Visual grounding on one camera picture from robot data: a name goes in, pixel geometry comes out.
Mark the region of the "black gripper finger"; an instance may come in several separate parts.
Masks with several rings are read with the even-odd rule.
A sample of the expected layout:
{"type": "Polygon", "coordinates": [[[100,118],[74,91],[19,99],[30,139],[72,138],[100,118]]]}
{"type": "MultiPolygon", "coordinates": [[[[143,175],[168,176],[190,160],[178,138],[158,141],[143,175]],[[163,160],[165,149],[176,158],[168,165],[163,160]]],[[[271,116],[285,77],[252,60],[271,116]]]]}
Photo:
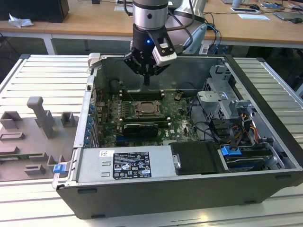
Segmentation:
{"type": "Polygon", "coordinates": [[[157,66],[157,65],[149,65],[148,69],[147,69],[147,74],[146,74],[146,85],[149,86],[150,85],[150,77],[154,76],[154,75],[159,75],[160,73],[162,73],[165,69],[167,69],[169,65],[165,65],[165,66],[157,66]]]}
{"type": "Polygon", "coordinates": [[[143,76],[143,84],[147,85],[147,63],[145,53],[132,48],[128,54],[124,56],[124,63],[135,73],[143,76]]]}

